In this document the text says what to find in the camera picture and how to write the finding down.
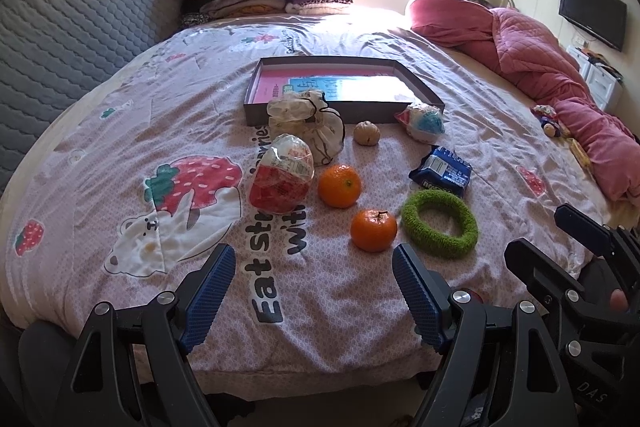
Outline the right hand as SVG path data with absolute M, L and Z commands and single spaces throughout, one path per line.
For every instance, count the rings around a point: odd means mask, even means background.
M 610 308 L 616 312 L 626 312 L 628 310 L 628 301 L 621 289 L 614 289 L 614 291 L 612 291 Z

